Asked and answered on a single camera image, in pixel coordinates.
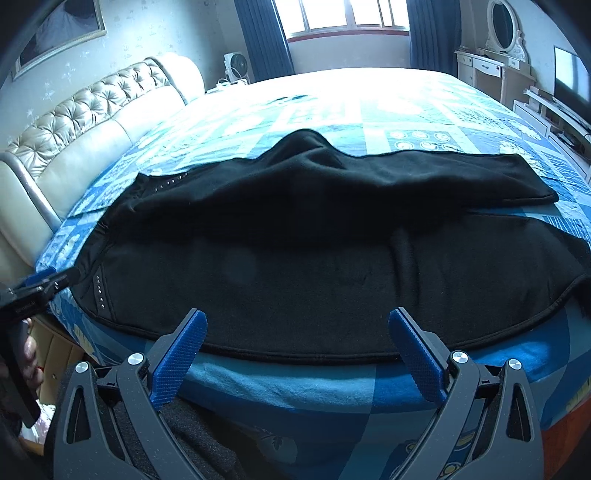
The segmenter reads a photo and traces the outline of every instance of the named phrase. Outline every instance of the wall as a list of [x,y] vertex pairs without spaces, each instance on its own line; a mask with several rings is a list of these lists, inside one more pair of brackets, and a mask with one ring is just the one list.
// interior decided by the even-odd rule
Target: wall
[[[226,51],[224,53],[231,53],[234,51],[242,52],[246,57],[248,68],[250,69],[251,61],[248,56],[248,50],[246,49],[246,42],[244,40],[244,34],[242,33],[242,27],[236,11],[236,5],[234,5],[234,0],[216,0],[215,3],[217,18],[226,44]],[[248,77],[252,82],[256,81],[252,71],[248,73]]]
[[347,67],[410,67],[410,39],[402,35],[311,38],[291,42],[290,51],[296,73]]
[[474,0],[460,0],[462,12],[462,45],[471,49],[476,48],[476,25],[472,3]]
[[0,148],[79,89],[150,55],[192,59],[206,88],[224,75],[213,0],[100,0],[107,35],[72,47],[0,88]]
[[[524,36],[525,50],[530,56],[537,85],[550,93],[554,92],[554,46],[574,52],[572,45],[540,7],[531,0],[507,0],[517,13]],[[486,9],[488,0],[472,0],[475,46],[484,48],[488,38]]]

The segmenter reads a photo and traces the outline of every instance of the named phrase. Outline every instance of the white dresser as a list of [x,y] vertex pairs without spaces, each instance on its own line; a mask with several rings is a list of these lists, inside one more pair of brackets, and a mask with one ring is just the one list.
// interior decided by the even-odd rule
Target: white dresser
[[513,109],[515,100],[526,102],[524,92],[535,85],[528,63],[488,50],[476,53],[458,50],[458,78],[506,107]]

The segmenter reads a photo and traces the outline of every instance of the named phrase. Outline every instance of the blue gripper pad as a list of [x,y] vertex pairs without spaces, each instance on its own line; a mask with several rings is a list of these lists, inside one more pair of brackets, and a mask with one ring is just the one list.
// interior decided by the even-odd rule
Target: blue gripper pad
[[156,411],[160,411],[163,405],[170,403],[177,394],[206,335],[207,317],[198,310],[187,322],[152,374],[150,402]]
[[39,283],[44,278],[47,278],[55,273],[57,273],[57,270],[53,267],[49,267],[43,271],[40,271],[39,273],[34,273],[30,277],[27,277],[22,285],[24,287],[30,287],[31,285]]
[[447,392],[444,371],[399,310],[390,312],[388,330],[423,398],[441,406]]

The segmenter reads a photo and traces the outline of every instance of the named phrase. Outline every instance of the blue patterned bedspread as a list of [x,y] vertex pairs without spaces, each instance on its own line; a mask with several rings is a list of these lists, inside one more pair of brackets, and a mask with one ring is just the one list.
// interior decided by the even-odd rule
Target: blue patterned bedspread
[[[173,174],[206,162],[254,158],[299,128],[313,128],[353,155],[409,148],[519,153],[560,201],[509,213],[542,219],[591,241],[591,190],[507,108],[445,74],[346,69],[269,80],[194,101],[96,179],[53,236],[37,270],[73,265],[105,209],[138,172]],[[102,364],[150,347],[91,321],[68,290],[51,309]],[[547,429],[588,392],[589,320],[570,300],[535,329],[471,354],[493,365],[521,360]],[[290,366],[200,353],[181,394],[241,425],[268,458],[306,480],[389,479],[433,413],[401,363]],[[457,468],[471,435],[460,440],[458,460],[450,461],[445,474]]]

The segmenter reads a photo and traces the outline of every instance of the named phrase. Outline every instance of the window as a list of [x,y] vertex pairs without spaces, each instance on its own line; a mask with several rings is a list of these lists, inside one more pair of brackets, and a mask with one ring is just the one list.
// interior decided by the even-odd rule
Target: window
[[408,30],[406,0],[275,0],[287,38],[313,32]]

